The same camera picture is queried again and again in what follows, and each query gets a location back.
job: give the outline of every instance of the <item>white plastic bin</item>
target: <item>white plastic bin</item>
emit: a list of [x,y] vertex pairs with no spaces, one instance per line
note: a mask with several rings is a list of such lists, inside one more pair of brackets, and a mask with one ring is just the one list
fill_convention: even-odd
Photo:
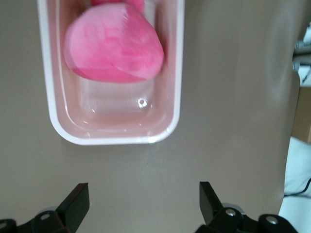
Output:
[[146,0],[145,17],[162,43],[165,60],[157,77],[130,84],[77,76],[66,65],[67,27],[85,10],[81,0],[37,0],[51,122],[79,145],[154,143],[179,120],[184,0]]

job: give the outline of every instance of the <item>gray tabletop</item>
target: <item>gray tabletop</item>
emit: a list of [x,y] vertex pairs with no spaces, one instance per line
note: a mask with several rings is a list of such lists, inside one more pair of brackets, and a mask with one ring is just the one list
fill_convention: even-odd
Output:
[[176,130],[154,145],[78,146],[49,119],[36,1],[0,1],[0,219],[22,224],[83,182],[81,233],[194,232],[200,181],[253,218],[277,214],[299,89],[291,55],[308,8],[187,1]]

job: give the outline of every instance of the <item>pink plush toy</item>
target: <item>pink plush toy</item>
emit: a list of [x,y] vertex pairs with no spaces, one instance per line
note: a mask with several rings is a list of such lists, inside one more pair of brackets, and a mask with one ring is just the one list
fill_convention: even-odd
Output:
[[67,30],[64,56],[81,77],[115,83],[154,78],[164,52],[154,28],[127,3],[89,8]]
[[91,0],[91,2],[93,6],[103,3],[125,2],[135,6],[136,9],[139,10],[139,12],[141,12],[142,14],[144,13],[145,8],[144,0]]

